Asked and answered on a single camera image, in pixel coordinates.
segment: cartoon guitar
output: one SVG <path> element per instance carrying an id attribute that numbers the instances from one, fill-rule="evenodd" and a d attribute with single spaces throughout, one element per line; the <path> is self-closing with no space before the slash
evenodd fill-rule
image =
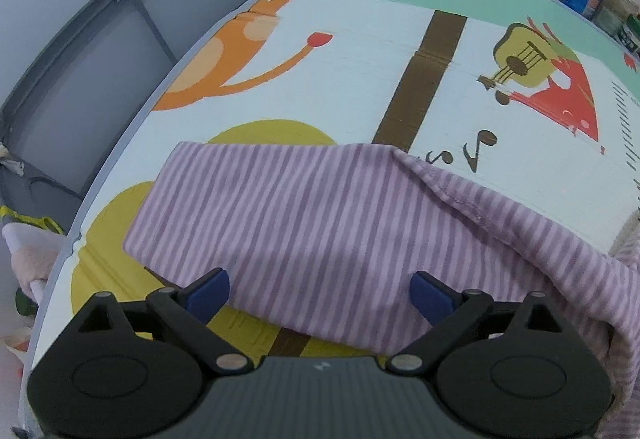
<path id="1" fill-rule="evenodd" d="M 494 47 L 494 59 L 500 69 L 491 77 L 479 76 L 478 81 L 489 90 L 496 88 L 495 98 L 507 105 L 516 101 L 540 112 L 569 129 L 574 135 L 582 132 L 598 141 L 598 122 L 591 87 L 578 56 L 564 45 L 543 24 L 548 37 L 536 27 L 531 18 L 529 26 L 512 24 Z M 559 70 L 569 80 L 568 88 L 558 85 L 552 75 Z M 531 96 L 519 92 L 505 93 L 497 89 L 513 80 L 527 88 L 539 86 L 547 80 L 548 87 Z"/>
<path id="2" fill-rule="evenodd" d="M 538 86 L 556 70 L 552 61 L 557 58 L 538 32 L 524 24 L 511 24 L 494 47 L 494 60 L 500 69 L 491 78 L 480 76 L 478 81 L 487 90 L 508 80 L 527 88 Z"/>
<path id="3" fill-rule="evenodd" d="M 298 53 L 275 68 L 244 82 L 225 85 L 260 51 L 278 24 L 277 12 L 290 1 L 258 0 L 249 11 L 225 23 L 191 59 L 153 110 L 180 108 L 202 98 L 242 92 L 280 76 L 314 48 L 328 43 L 332 35 L 312 33 Z"/>

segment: red cartoon character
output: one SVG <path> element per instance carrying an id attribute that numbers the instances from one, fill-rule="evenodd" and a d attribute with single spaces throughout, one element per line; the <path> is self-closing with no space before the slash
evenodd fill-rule
<path id="1" fill-rule="evenodd" d="M 528 26 L 512 24 L 507 28 L 494 47 L 494 59 L 500 70 L 491 78 L 480 76 L 478 81 L 489 90 L 509 80 L 527 88 L 538 88 L 546 80 L 548 86 L 530 96 L 497 90 L 495 98 L 500 104 L 510 101 L 525 104 L 574 135 L 580 131 L 597 142 L 596 110 L 584 67 L 577 55 L 546 24 L 543 27 L 548 36 L 542 34 L 531 18 L 528 21 Z M 558 70 L 568 78 L 568 87 L 553 79 L 552 75 Z"/>
<path id="2" fill-rule="evenodd" d="M 628 54 L 624 53 L 625 55 L 625 65 L 627 67 L 629 67 L 630 69 L 633 69 L 634 72 L 638 72 L 638 70 L 636 69 L 636 62 L 633 59 L 632 56 L 629 56 Z"/>

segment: striped cloth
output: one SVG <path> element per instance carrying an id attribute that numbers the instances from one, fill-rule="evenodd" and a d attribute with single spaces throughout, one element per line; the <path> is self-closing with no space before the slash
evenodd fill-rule
<path id="1" fill-rule="evenodd" d="M 638 435 L 637 231 L 607 257 L 521 204 L 391 146 L 183 142 L 124 249 L 182 287 L 223 267 L 232 307 L 386 355 L 430 328 L 409 302 L 415 271 L 497 300 L 545 291 L 614 384 L 599 435 Z"/>

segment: yellow circle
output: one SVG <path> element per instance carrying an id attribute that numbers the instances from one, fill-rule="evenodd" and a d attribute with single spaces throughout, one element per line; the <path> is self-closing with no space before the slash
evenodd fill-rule
<path id="1" fill-rule="evenodd" d="M 335 144 L 333 139 L 316 127 L 290 119 L 262 119 L 244 123 L 219 133 L 209 142 L 215 144 L 304 144 L 318 146 Z"/>
<path id="2" fill-rule="evenodd" d="M 151 181 L 136 184 L 116 195 L 95 217 L 78 251 L 78 266 L 71 277 L 71 307 L 77 313 L 97 291 L 111 291 L 118 301 L 144 300 L 162 287 L 142 264 L 122 250 L 122 241 Z"/>

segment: music note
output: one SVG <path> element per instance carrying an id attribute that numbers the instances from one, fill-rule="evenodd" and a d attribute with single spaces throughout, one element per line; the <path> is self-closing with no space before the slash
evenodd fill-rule
<path id="1" fill-rule="evenodd" d="M 444 164 L 451 164 L 453 162 L 453 156 L 451 155 L 451 152 L 447 150 L 443 150 L 438 155 L 436 155 L 436 157 L 434 157 L 433 159 L 430 158 L 430 155 L 431 155 L 431 152 L 429 152 L 427 156 L 424 158 L 425 161 L 427 161 L 429 164 L 433 164 L 440 158 L 442 158 L 442 162 L 444 162 Z"/>
<path id="2" fill-rule="evenodd" d="M 495 91 L 495 101 L 497 101 L 500 104 L 507 105 L 511 101 L 511 98 L 509 97 L 508 94 L 505 94 L 503 91 L 496 90 Z"/>
<path id="3" fill-rule="evenodd" d="M 493 132 L 489 132 L 488 130 L 481 130 L 480 132 L 478 132 L 478 138 L 476 138 L 476 155 L 474 157 L 471 157 L 469 155 L 469 152 L 466 151 L 466 143 L 464 144 L 464 146 L 462 147 L 462 151 L 465 155 L 466 162 L 469 163 L 469 168 L 471 168 L 471 171 L 473 173 L 476 173 L 476 170 L 478 170 L 478 155 L 480 153 L 480 144 L 493 146 L 497 142 L 498 138 Z"/>
<path id="4" fill-rule="evenodd" d="M 492 80 L 491 78 L 487 78 L 486 76 L 478 76 L 478 79 L 476 81 L 482 83 L 482 85 L 484 85 L 484 88 L 486 90 L 491 90 L 492 88 L 494 88 L 496 84 L 495 80 Z"/>

